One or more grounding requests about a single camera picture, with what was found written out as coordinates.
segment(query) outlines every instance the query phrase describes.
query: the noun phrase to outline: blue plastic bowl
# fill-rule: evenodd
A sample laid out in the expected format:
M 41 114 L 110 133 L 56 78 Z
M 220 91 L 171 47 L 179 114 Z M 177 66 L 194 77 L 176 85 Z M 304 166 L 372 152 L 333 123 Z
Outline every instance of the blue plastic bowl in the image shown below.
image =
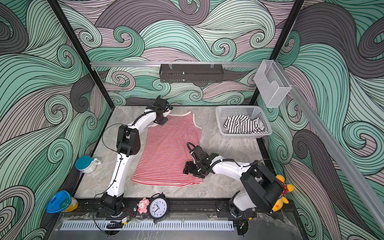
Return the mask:
M 49 214 L 54 214 L 57 212 L 61 212 L 67 209 L 72 202 L 72 198 L 69 193 L 66 191 L 60 191 L 53 196 L 53 198 L 49 201 L 47 206 L 47 212 Z

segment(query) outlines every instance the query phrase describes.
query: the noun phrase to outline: marble table surface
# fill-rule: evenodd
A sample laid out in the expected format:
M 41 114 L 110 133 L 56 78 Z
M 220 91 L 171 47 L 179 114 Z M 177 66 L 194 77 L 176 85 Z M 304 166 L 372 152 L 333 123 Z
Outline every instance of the marble table surface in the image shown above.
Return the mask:
M 144 112 L 145 107 L 118 106 L 115 108 L 108 126 L 121 123 L 129 124 Z M 233 158 L 239 162 L 253 162 L 262 159 L 257 140 L 227 139 L 219 132 L 216 122 L 215 107 L 176 106 L 172 114 L 195 114 L 195 123 L 202 127 L 200 146 L 208 154 L 215 152 L 225 158 Z M 112 126 L 104 134 L 105 144 L 115 149 L 119 125 Z M 124 197 L 151 196 L 163 192 L 167 197 L 232 197 L 238 190 L 243 190 L 241 182 L 221 174 L 209 174 L 202 183 L 184 187 L 152 186 L 131 182 L 131 177 L 144 151 L 147 129 L 140 133 L 141 149 L 133 158 L 124 186 Z M 85 174 L 75 194 L 76 198 L 93 198 L 108 187 L 116 163 L 117 154 L 107 149 L 100 141 L 93 157 L 102 160 L 96 170 Z

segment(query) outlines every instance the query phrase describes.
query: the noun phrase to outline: vent grille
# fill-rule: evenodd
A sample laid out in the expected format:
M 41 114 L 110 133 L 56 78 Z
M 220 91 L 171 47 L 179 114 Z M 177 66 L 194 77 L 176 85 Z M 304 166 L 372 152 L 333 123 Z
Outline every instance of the vent grille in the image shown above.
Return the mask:
M 224 70 L 221 64 L 162 64 L 159 74 L 164 83 L 220 83 Z
M 97 225 L 104 230 L 109 221 L 96 220 Z M 66 220 L 60 230 L 98 230 L 92 220 Z M 152 220 L 128 222 L 122 229 L 117 230 L 204 230 L 204 231 L 233 231 L 232 221 L 223 220 L 164 220 L 154 224 Z

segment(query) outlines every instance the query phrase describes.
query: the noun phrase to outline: blue lid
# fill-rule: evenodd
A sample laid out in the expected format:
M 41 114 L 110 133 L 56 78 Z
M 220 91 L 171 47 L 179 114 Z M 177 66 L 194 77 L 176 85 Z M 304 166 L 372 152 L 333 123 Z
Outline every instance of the blue lid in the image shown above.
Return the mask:
M 90 156 L 82 156 L 81 158 L 77 159 L 74 167 L 80 171 L 86 169 L 91 162 L 93 161 L 93 158 Z
M 66 191 L 60 191 L 56 193 L 55 196 L 49 201 L 47 206 L 47 212 L 49 214 L 54 214 L 56 212 L 61 212 L 67 209 L 72 202 L 72 198 L 69 193 Z

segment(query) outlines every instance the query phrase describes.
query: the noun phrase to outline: laundry basket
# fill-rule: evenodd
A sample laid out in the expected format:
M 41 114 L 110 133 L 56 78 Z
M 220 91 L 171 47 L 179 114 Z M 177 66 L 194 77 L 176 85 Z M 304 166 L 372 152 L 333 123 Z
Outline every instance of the laundry basket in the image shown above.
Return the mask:
M 230 134 L 228 130 L 224 128 L 224 122 L 228 116 L 247 115 L 251 120 L 259 118 L 266 127 L 267 133 L 255 134 Z M 216 120 L 217 126 L 223 137 L 226 138 L 260 138 L 263 136 L 271 135 L 272 129 L 267 117 L 263 110 L 259 106 L 218 106 L 216 107 Z

